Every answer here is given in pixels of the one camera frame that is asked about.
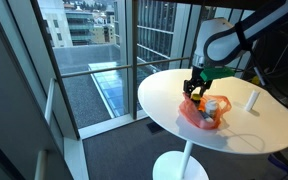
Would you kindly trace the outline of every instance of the table leg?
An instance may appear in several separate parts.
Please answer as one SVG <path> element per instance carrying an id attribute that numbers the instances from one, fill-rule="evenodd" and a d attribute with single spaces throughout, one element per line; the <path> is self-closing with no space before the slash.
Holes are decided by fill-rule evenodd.
<path id="1" fill-rule="evenodd" d="M 184 153 L 183 153 L 183 157 L 182 157 L 181 164 L 180 164 L 180 169 L 179 169 L 180 170 L 179 171 L 179 178 L 180 179 L 184 178 L 184 173 L 185 173 L 185 170 L 186 170 L 186 166 L 187 166 L 188 160 L 190 158 L 190 154 L 191 154 L 192 148 L 193 148 L 193 143 L 190 142 L 190 141 L 186 141 L 185 149 L 184 149 Z"/>

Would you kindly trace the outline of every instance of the floor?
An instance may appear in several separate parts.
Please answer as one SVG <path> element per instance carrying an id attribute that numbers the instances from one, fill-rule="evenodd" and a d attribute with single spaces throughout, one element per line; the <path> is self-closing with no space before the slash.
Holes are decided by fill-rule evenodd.
<path id="1" fill-rule="evenodd" d="M 167 131 L 152 134 L 150 118 L 83 140 L 88 173 L 93 180 L 148 180 L 156 159 L 167 151 L 183 151 L 185 142 Z M 288 157 L 288 149 L 283 150 Z M 194 145 L 191 156 L 211 180 L 278 180 L 285 173 L 268 155 L 236 155 Z"/>

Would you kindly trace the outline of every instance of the small white object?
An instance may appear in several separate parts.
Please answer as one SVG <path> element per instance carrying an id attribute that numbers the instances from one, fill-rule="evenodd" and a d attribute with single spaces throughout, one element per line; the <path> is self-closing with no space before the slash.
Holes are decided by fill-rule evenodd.
<path id="1" fill-rule="evenodd" d="M 244 108 L 246 111 L 250 111 L 253 108 L 259 94 L 260 94 L 259 91 L 253 90 L 251 97 L 248 99 L 248 102 Z"/>
<path id="2" fill-rule="evenodd" d="M 215 112 L 217 109 L 216 100 L 208 100 L 205 104 L 205 112 L 211 117 L 214 118 Z"/>

